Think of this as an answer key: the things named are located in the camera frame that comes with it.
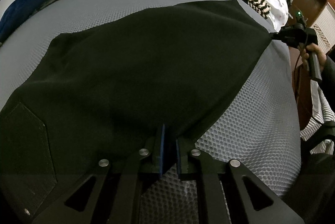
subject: hand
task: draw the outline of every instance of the hand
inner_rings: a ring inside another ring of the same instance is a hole
[[[300,44],[298,46],[298,49],[301,53],[301,60],[303,61],[303,66],[304,68],[307,70],[307,64],[308,64],[308,58],[309,58],[309,54],[306,53],[306,49],[308,51],[311,51],[311,52],[315,52],[316,55],[318,56],[318,60],[319,60],[319,64],[320,64],[320,71],[322,72],[324,67],[325,67],[325,64],[326,64],[326,60],[327,60],[327,56],[326,54],[322,51],[322,49],[320,48],[320,46],[312,43],[312,44],[309,44],[306,49],[304,49],[303,51],[301,51],[301,49],[303,48],[304,44]]]

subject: gray mesh mattress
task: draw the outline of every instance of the gray mesh mattress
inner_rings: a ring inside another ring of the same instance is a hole
[[[0,110],[60,33],[82,31],[145,8],[190,1],[200,0],[59,0],[51,4],[22,24],[0,48]],[[274,31],[238,2],[255,21]],[[232,104],[196,146],[219,160],[240,159],[279,196],[288,190],[300,170],[300,139],[286,45],[271,42]],[[175,167],[143,194],[141,223],[197,222],[195,182],[180,182]]]

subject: metal bolt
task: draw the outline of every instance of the metal bolt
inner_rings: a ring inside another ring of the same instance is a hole
[[[192,149],[191,150],[191,154],[193,156],[199,156],[201,154],[200,150],[199,149]]]
[[[142,148],[138,151],[141,156],[146,156],[149,154],[149,151],[146,148]]]
[[[239,167],[241,165],[239,160],[231,160],[230,161],[231,166],[233,167]]]
[[[108,166],[108,165],[109,165],[109,160],[107,160],[107,159],[102,159],[102,160],[99,161],[99,165],[100,165],[101,167]]]

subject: sleeve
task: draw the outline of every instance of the sleeve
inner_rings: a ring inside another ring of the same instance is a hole
[[[327,57],[325,67],[322,71],[322,89],[331,109],[335,112],[335,62]]]

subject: black cable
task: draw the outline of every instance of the black cable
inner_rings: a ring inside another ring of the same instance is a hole
[[[299,58],[301,57],[301,52],[303,52],[303,51],[306,49],[306,46],[307,46],[307,39],[308,39],[308,34],[306,33],[306,41],[305,41],[305,43],[304,43],[304,46],[303,46],[302,50],[299,51],[299,56],[298,56],[298,58],[296,59],[296,63],[295,63],[295,66],[294,66],[294,71],[293,71],[293,81],[294,81],[294,86],[295,86],[295,91],[294,91],[294,93],[295,93],[295,94],[296,94],[296,93],[298,94],[297,104],[300,103],[300,104],[304,107],[304,109],[306,110],[306,112],[312,117],[312,119],[313,119],[315,122],[319,123],[320,125],[323,125],[323,123],[321,123],[319,120],[317,120],[317,119],[313,116],[313,114],[309,112],[309,110],[308,110],[307,107],[302,103],[302,101],[299,102],[299,92],[297,91],[297,90],[298,90],[298,79],[295,80],[295,70],[296,70],[296,67],[297,67],[297,65],[298,65]]]

